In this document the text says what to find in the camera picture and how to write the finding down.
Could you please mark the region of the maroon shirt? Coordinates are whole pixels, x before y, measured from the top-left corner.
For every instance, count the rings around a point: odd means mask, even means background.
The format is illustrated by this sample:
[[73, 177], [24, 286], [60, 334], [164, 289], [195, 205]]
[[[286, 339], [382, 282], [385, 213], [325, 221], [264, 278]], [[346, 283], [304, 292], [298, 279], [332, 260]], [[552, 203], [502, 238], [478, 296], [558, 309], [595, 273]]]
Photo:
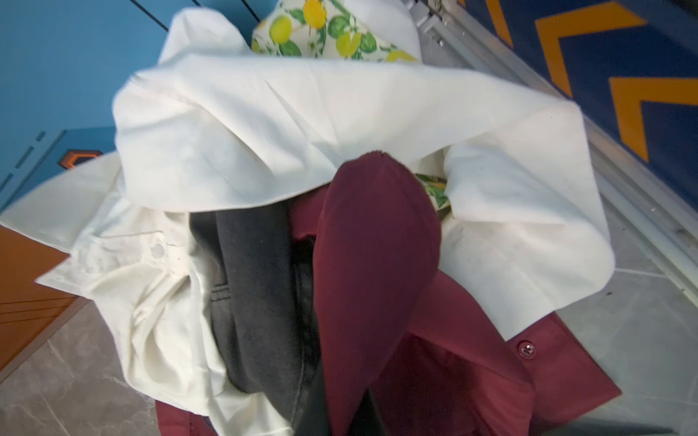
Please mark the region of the maroon shirt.
[[438, 270], [436, 210], [388, 154], [285, 204], [293, 240], [314, 239], [329, 435], [539, 435], [620, 395], [558, 316], [498, 334]]

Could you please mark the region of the white cloth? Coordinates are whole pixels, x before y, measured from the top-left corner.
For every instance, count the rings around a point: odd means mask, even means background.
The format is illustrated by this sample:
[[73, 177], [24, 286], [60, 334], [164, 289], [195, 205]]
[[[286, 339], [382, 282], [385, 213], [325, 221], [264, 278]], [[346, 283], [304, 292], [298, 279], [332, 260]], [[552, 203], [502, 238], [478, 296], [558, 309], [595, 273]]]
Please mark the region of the white cloth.
[[620, 395], [557, 311], [615, 267], [573, 102], [423, 63], [399, 1], [174, 16], [116, 149], [3, 226], [162, 434], [539, 435]]

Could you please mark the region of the lemon print cloth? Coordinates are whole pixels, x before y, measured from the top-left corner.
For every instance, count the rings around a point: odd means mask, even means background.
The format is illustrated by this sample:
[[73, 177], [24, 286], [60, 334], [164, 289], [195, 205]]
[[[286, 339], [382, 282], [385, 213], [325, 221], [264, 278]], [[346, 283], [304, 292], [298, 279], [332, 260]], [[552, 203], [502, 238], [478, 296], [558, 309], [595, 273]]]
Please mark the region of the lemon print cloth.
[[283, 1], [253, 34], [262, 74], [244, 172], [220, 203], [250, 208], [328, 182], [342, 163], [380, 150], [418, 169], [462, 132], [445, 114], [454, 71], [420, 65], [377, 38], [337, 1]]

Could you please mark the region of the dark grey garment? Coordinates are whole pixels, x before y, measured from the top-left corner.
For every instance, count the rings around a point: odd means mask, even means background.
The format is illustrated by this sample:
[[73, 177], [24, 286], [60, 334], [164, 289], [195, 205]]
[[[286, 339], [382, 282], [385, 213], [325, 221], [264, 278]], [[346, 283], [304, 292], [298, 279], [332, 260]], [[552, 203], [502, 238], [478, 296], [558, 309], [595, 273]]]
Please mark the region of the dark grey garment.
[[285, 203], [192, 214], [190, 228], [219, 269], [212, 332], [232, 385], [263, 394], [298, 435], [331, 434], [314, 239], [293, 240]]

